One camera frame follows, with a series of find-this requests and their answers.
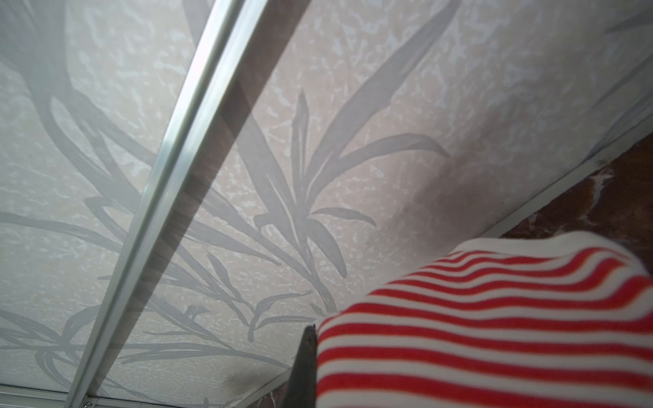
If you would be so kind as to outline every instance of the plant motif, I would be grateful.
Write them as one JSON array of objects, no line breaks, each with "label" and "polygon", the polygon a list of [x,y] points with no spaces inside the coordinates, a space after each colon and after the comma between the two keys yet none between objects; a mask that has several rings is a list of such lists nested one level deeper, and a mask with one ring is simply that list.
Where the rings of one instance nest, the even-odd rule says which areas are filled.
[{"label": "plant motif", "polygon": [[[330,215],[341,219],[363,221],[372,226],[375,226],[375,222],[371,217],[348,208],[314,209],[315,201],[320,192],[336,177],[375,157],[417,149],[430,150],[447,156],[446,151],[435,140],[421,134],[398,134],[372,142],[351,153],[343,154],[343,152],[361,127],[376,112],[390,104],[396,90],[426,55],[431,45],[446,30],[458,6],[459,1],[451,0],[365,81],[338,112],[310,157],[306,150],[309,106],[304,94],[299,95],[291,135],[292,184],[288,183],[283,175],[262,129],[249,114],[248,103],[240,89],[240,84],[236,83],[231,99],[223,112],[223,119],[230,129],[235,131],[238,124],[235,123],[234,118],[247,115],[236,143],[267,212],[257,215],[252,225],[225,197],[215,189],[207,188],[202,181],[193,176],[188,180],[183,193],[186,198],[200,201],[201,206],[214,217],[224,220],[238,232],[257,242],[266,253],[244,245],[232,236],[196,219],[189,219],[182,213],[174,212],[161,241],[169,247],[176,248],[177,255],[188,265],[190,271],[154,253],[148,261],[147,269],[163,273],[162,278],[156,281],[164,285],[190,289],[208,299],[222,302],[247,328],[249,341],[254,341],[257,330],[270,324],[288,322],[306,324],[315,320],[314,317],[301,315],[270,315],[270,310],[276,302],[298,298],[311,292],[276,294],[255,303],[246,300],[232,283],[229,271],[217,257],[206,251],[211,264],[211,269],[207,269],[180,243],[182,234],[185,234],[185,237],[207,246],[258,257],[272,264],[288,265],[308,281],[321,297],[324,309],[313,303],[310,304],[315,314],[324,316],[335,312],[336,303],[315,269],[309,241],[324,253],[343,278],[347,276],[347,266],[333,235],[313,216]],[[25,80],[34,108],[57,149],[97,190],[98,195],[86,198],[84,204],[114,238],[107,238],[95,231],[70,223],[39,220],[7,212],[0,212],[0,222],[67,234],[109,251],[120,252],[127,232],[113,220],[106,209],[117,208],[134,213],[141,196],[111,154],[106,138],[111,139],[145,165],[151,166],[155,154],[123,132],[88,97],[72,85],[65,62],[64,25],[64,0],[2,2],[0,3],[0,36],[3,40],[0,42],[0,57],[4,64],[15,69]],[[58,101],[70,113],[102,166],[88,157],[59,126],[52,111],[53,101]],[[293,255],[270,241],[261,232],[266,225],[278,229],[284,240],[292,246],[301,259],[295,259]],[[146,287],[154,280],[146,273],[142,285]],[[78,365],[80,352],[84,350],[85,345],[74,343],[72,340],[79,330],[93,322],[98,308],[99,306],[92,306],[75,313],[68,319],[60,334],[34,320],[8,311],[0,311],[2,318],[18,328],[0,328],[0,338],[6,343],[0,346],[0,350],[34,351],[35,360],[45,374],[63,387],[70,386],[70,381],[60,372],[56,364],[68,364],[74,367]],[[197,322],[197,316],[210,312],[202,305],[190,305],[182,311],[162,297],[152,294],[146,311],[158,314],[175,327],[173,330],[147,332],[153,339],[189,336],[211,344],[156,341],[127,343],[120,345],[121,349],[133,353],[121,355],[119,357],[121,364],[227,355],[288,368],[286,364],[273,358],[236,350],[218,338]],[[143,393],[128,389],[113,379],[106,379],[100,393],[105,395],[107,388],[121,389],[140,399],[161,403]],[[189,406],[223,405],[209,404],[205,398],[202,404]]]}]

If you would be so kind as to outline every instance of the wall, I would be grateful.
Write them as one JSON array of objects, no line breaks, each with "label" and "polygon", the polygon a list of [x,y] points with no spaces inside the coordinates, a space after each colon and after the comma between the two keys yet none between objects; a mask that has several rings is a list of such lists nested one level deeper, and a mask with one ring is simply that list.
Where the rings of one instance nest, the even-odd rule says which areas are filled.
[{"label": "wall", "polygon": [[0,383],[70,387],[193,52],[180,2],[0,3]]},{"label": "wall", "polygon": [[235,404],[292,364],[306,324],[480,234],[650,114],[642,1],[271,10],[301,19],[279,30],[270,75],[265,41],[249,51],[160,243],[172,262],[148,272],[109,372],[129,390],[107,380],[111,396]]}]

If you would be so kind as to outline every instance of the white stripe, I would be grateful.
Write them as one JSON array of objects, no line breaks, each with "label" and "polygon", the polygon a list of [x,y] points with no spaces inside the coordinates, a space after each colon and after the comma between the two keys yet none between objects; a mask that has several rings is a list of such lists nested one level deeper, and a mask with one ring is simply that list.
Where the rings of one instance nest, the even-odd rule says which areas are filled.
[{"label": "white stripe", "polygon": [[623,284],[632,278],[628,273],[624,273],[623,268],[615,268],[604,278],[601,285],[590,290],[563,292],[560,290],[539,290],[539,289],[518,289],[504,288],[492,289],[475,294],[451,294],[439,290],[427,289],[402,283],[387,283],[381,289],[394,289],[402,292],[413,294],[422,294],[432,298],[449,300],[458,303],[474,303],[484,300],[499,299],[507,297],[519,297],[529,299],[546,299],[546,300],[578,300],[590,301],[601,300],[612,296],[616,291],[621,289]]},{"label": "white stripe", "polygon": [[321,394],[315,400],[315,408],[470,408],[468,405],[442,400],[435,397],[420,396],[405,392],[384,390],[333,390]]},{"label": "white stripe", "polygon": [[[469,276],[475,272],[478,272],[480,270],[484,269],[489,269],[489,268],[500,268],[502,270],[507,270],[507,271],[515,271],[515,272],[547,272],[550,270],[555,270],[559,268],[563,268],[564,266],[567,266],[569,263],[574,262],[575,255],[570,256],[570,257],[564,257],[564,258],[556,258],[552,259],[547,262],[543,262],[541,264],[516,264],[516,265],[504,265],[504,264],[497,264],[495,262],[490,262],[490,261],[484,261],[480,262],[478,264],[475,264],[473,266],[470,266],[469,268],[462,270],[460,272],[448,272],[448,271],[442,271],[442,270],[437,270],[437,269],[428,269],[428,268],[422,268],[418,272],[428,272],[432,274],[433,279],[438,279],[438,276],[449,276],[449,277],[465,277]],[[587,256],[584,260],[584,262],[576,268],[576,270],[573,270],[571,272],[568,272],[569,275],[577,273],[577,271],[580,268],[585,267],[587,264],[592,263],[592,265],[598,265],[601,261],[605,259],[610,259],[614,258],[616,259],[615,255],[611,252],[608,251],[598,251],[595,253],[592,253],[591,255]],[[636,271],[634,270],[628,270],[628,273],[635,276],[639,275]]]},{"label": "white stripe", "polygon": [[388,347],[437,351],[459,357],[481,360],[495,364],[543,368],[543,369],[583,369],[616,370],[640,373],[653,377],[653,363],[638,358],[615,354],[577,355],[577,354],[535,354],[481,349],[451,343],[450,341],[412,336],[348,335],[330,337],[321,341],[318,355],[340,347]]},{"label": "white stripe", "polygon": [[390,298],[388,296],[371,294],[365,297],[364,303],[386,306],[404,307],[432,313],[459,317],[469,320],[487,320],[525,317],[528,319],[546,319],[551,321],[634,321],[642,319],[651,312],[653,307],[653,287],[646,288],[626,307],[619,309],[541,309],[539,307],[505,306],[481,310],[460,310],[452,307],[430,305],[413,300]]},{"label": "white stripe", "polygon": [[[609,255],[611,257],[614,257],[614,254],[608,252],[608,251],[600,251],[597,253],[594,253],[593,255],[596,255],[598,253],[604,254],[604,255]],[[565,266],[566,264],[570,263],[576,255],[570,255],[568,257],[561,257],[561,258],[554,258],[550,260],[546,260],[544,262],[538,262],[537,264],[526,264],[526,263],[517,263],[517,264],[502,264],[499,262],[495,262],[492,260],[484,260],[482,262],[479,262],[477,264],[468,266],[466,269],[459,270],[459,271],[449,271],[446,270],[445,268],[448,267],[449,265],[441,265],[441,266],[436,266],[434,268],[431,268],[433,264],[429,264],[424,266],[423,268],[420,268],[417,270],[417,272],[430,272],[432,274],[437,274],[437,275],[442,275],[442,276],[453,276],[453,277],[462,277],[462,276],[467,276],[472,274],[473,272],[476,272],[477,270],[481,269],[486,269],[486,268],[501,268],[501,269],[506,269],[506,270],[516,270],[516,271],[540,271],[540,270],[548,270],[548,269],[557,269],[562,266]],[[471,260],[467,262],[461,262],[460,266],[464,266],[467,263],[470,263]]]},{"label": "white stripe", "polygon": [[628,404],[637,407],[650,407],[653,398],[653,394],[605,384],[532,381],[498,375],[485,375],[404,360],[337,360],[327,362],[317,368],[317,379],[319,381],[327,375],[343,373],[407,375],[499,392],[593,403]]},{"label": "white stripe", "polygon": [[328,321],[320,327],[320,334],[325,330],[347,323],[385,324],[388,326],[409,326],[441,330],[459,336],[498,341],[520,341],[523,343],[557,343],[557,344],[608,344],[617,343],[631,347],[653,349],[653,334],[634,334],[611,330],[595,332],[551,332],[547,330],[515,330],[471,328],[447,322],[432,321],[418,317],[401,317],[376,315],[372,313],[347,313]]},{"label": "white stripe", "polygon": [[[452,289],[470,289],[470,288],[484,285],[485,283],[497,282],[497,281],[519,282],[519,283],[542,283],[544,285],[571,285],[574,283],[581,282],[587,277],[591,276],[592,273],[594,273],[594,271],[596,270],[598,264],[600,264],[601,262],[603,262],[605,259],[608,258],[610,258],[610,255],[607,252],[596,253],[591,257],[589,257],[588,259],[586,259],[585,262],[582,265],[580,265],[576,270],[574,270],[573,272],[565,276],[538,277],[538,276],[528,276],[528,275],[511,275],[511,274],[503,274],[501,272],[496,272],[493,274],[485,274],[465,282],[446,281],[438,278],[436,275],[429,275],[429,276],[407,275],[404,276],[402,279],[412,279],[416,281],[433,283],[435,285],[440,285]],[[483,268],[484,266],[480,266],[480,265],[478,268],[474,266],[473,268],[470,268],[470,273],[476,272],[476,270],[483,269]],[[505,269],[514,270],[516,272],[527,272],[526,270],[521,270],[518,266],[513,268],[505,268]],[[632,273],[631,269],[620,268],[620,271],[621,274],[636,276],[636,274]]]},{"label": "white stripe", "polygon": [[628,260],[630,267],[637,273],[648,274],[641,261],[625,247],[602,236],[585,231],[568,232],[545,240],[476,238],[458,245],[453,252],[490,251],[513,256],[549,258],[563,257],[592,247],[612,249],[622,254],[624,260]]},{"label": "white stripe", "polygon": [[[427,265],[423,266],[422,269],[426,269],[430,266],[448,266],[450,268],[457,268],[460,266],[463,266],[475,259],[479,258],[490,258],[490,259],[496,259],[496,260],[504,260],[508,258],[514,258],[514,255],[506,255],[505,253],[495,253],[495,252],[486,252],[486,253],[475,253],[473,255],[467,255],[465,257],[466,253],[459,253],[455,257],[446,257],[446,258],[439,258],[433,262],[429,262]],[[461,259],[457,262],[442,262],[443,260],[451,260],[453,258],[458,258],[458,257],[465,257],[464,259]]]}]

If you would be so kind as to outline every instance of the metal rail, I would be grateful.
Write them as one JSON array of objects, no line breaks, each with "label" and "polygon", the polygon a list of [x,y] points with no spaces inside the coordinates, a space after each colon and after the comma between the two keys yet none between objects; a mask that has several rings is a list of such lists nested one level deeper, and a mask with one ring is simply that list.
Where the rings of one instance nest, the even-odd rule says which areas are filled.
[{"label": "metal rail", "polygon": [[[0,385],[0,407],[61,408],[67,395],[65,392]],[[112,398],[88,398],[88,402],[93,408],[171,408],[168,405],[114,400]]]},{"label": "metal rail", "polygon": [[89,389],[266,4],[220,0],[211,9],[64,408],[93,405]]}]

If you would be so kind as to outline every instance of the dark object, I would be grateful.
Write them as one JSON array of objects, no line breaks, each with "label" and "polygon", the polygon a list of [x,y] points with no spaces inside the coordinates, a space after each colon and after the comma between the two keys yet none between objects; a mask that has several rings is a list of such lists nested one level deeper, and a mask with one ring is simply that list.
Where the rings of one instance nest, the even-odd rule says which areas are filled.
[{"label": "dark object", "polygon": [[281,408],[314,408],[316,375],[317,334],[315,326],[308,326],[299,343]]},{"label": "dark object", "polygon": [[590,231],[616,241],[653,274],[653,134],[587,176],[502,238]]}]

